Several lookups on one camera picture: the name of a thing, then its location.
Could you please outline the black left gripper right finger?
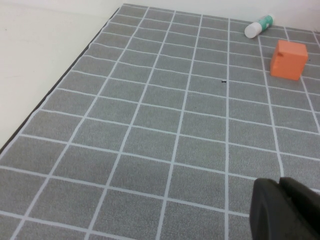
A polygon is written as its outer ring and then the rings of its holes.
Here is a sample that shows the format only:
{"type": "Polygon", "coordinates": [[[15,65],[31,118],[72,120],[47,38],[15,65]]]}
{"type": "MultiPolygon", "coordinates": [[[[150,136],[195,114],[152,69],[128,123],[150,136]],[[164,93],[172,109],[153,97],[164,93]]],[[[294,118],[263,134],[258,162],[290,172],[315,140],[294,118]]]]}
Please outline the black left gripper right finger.
{"type": "Polygon", "coordinates": [[[292,202],[301,224],[312,235],[320,239],[320,196],[291,177],[281,177],[279,185],[292,202]]]}

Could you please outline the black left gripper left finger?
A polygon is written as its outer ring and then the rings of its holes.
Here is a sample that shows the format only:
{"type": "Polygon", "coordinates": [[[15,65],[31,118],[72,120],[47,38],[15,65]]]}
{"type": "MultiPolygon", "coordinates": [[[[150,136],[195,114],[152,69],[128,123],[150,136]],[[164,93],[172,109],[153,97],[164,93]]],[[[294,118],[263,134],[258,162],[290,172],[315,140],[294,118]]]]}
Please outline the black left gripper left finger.
{"type": "Polygon", "coordinates": [[[298,240],[299,214],[279,184],[267,178],[254,181],[249,213],[254,240],[298,240]]]}

